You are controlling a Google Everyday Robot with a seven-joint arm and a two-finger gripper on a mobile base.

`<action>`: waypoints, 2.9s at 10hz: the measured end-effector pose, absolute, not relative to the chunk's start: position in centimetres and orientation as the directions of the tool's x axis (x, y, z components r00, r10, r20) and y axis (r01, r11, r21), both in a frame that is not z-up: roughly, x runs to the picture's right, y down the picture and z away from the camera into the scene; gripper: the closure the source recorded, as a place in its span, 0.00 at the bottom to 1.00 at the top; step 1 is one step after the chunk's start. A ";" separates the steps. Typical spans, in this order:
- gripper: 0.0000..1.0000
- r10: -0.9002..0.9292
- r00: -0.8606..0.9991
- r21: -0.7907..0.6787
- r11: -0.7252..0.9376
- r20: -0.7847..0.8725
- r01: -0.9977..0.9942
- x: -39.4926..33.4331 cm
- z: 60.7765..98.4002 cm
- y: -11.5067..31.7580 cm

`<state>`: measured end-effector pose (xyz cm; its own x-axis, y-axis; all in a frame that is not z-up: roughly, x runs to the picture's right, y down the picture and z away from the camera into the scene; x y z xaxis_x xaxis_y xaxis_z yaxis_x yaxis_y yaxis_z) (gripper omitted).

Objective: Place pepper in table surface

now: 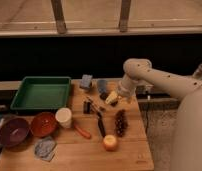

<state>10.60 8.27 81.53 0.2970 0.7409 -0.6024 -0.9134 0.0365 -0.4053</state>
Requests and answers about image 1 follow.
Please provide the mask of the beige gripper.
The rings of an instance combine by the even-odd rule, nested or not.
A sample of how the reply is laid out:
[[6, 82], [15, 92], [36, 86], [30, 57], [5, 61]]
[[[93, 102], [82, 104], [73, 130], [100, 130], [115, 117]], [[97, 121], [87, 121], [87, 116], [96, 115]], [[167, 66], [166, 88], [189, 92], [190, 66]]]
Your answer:
[[118, 94], [130, 98], [135, 92], [135, 83], [129, 77], [123, 77], [118, 83]]

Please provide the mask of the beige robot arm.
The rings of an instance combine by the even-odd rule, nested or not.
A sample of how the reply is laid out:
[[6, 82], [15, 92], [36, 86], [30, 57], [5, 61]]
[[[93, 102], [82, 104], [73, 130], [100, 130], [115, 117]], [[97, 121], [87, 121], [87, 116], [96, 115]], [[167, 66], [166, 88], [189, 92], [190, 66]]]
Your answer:
[[202, 80], [152, 68], [148, 59], [128, 59], [117, 92], [130, 97], [144, 80], [181, 101], [170, 158], [170, 171], [202, 171]]

